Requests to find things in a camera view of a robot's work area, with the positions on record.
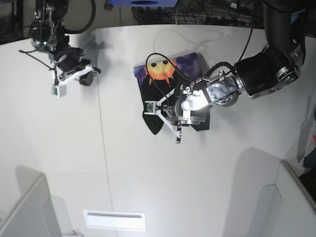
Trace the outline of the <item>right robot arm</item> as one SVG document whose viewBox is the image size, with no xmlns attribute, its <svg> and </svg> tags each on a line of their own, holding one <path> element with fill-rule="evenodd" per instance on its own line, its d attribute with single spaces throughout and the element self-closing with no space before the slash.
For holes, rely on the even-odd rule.
<svg viewBox="0 0 316 237">
<path fill-rule="evenodd" d="M 79 30 L 68 30 L 64 26 L 67 14 L 67 0 L 37 0 L 35 19 L 31 24 L 32 45 L 35 51 L 48 55 L 53 64 L 54 86 L 61 86 L 68 81 L 78 79 L 81 85 L 92 84 L 92 72 L 101 71 L 84 59 L 82 48 L 69 45 L 70 34 L 80 34 L 93 23 L 96 12 L 95 1 L 91 1 L 91 15 L 88 23 Z"/>
</svg>

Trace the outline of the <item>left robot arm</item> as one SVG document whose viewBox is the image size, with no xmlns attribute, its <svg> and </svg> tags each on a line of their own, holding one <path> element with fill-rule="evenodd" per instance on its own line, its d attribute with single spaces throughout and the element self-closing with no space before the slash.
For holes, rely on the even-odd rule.
<svg viewBox="0 0 316 237">
<path fill-rule="evenodd" d="M 262 5 L 267 41 L 262 51 L 234 64 L 217 63 L 196 80 L 185 79 L 175 88 L 175 102 L 161 107 L 177 143 L 182 127 L 206 122 L 213 105 L 230 107 L 242 93 L 252 99 L 269 95 L 299 78 L 306 57 L 307 2 L 265 0 Z"/>
</svg>

